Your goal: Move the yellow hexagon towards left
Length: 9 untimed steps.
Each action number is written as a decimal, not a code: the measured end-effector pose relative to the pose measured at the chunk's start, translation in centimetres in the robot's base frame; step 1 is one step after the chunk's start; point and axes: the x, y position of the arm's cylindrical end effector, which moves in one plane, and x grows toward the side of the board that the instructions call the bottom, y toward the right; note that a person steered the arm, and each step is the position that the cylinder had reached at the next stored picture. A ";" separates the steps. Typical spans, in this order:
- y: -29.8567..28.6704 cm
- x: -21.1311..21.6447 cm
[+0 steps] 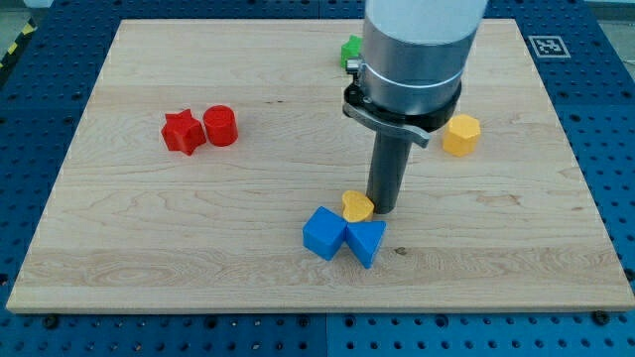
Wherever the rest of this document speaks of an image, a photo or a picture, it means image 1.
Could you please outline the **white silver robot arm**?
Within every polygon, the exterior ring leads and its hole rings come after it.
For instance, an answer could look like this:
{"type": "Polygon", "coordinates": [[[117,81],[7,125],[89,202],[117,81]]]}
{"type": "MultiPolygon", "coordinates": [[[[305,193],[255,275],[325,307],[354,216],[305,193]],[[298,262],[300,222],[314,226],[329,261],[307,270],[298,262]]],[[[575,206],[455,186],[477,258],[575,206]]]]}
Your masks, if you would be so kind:
{"type": "Polygon", "coordinates": [[[345,116],[374,131],[366,194],[395,206],[411,147],[450,119],[488,0],[368,0],[362,45],[346,62],[345,116]]]}

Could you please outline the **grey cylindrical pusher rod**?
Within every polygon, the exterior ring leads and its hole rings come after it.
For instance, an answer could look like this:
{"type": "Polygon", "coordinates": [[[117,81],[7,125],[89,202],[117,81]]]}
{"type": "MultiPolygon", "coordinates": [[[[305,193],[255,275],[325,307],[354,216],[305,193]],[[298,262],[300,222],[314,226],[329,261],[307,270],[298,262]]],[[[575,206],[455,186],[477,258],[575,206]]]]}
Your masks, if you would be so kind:
{"type": "Polygon", "coordinates": [[[395,208],[411,146],[406,140],[376,134],[366,189],[375,213],[387,214],[395,208]]]}

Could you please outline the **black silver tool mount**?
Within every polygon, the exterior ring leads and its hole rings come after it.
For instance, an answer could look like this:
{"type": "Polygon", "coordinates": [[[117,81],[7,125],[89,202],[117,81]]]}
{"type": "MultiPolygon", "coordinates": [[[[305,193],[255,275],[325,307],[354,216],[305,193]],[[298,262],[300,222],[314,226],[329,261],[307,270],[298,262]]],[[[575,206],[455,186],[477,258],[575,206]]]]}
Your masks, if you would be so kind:
{"type": "Polygon", "coordinates": [[[343,93],[343,114],[377,134],[415,143],[425,148],[430,141],[430,132],[444,126],[453,114],[461,94],[461,82],[458,83],[449,102],[441,108],[424,114],[403,114],[375,105],[362,93],[359,76],[364,66],[365,63],[361,58],[349,58],[345,62],[344,68],[353,77],[353,81],[343,93]]]}

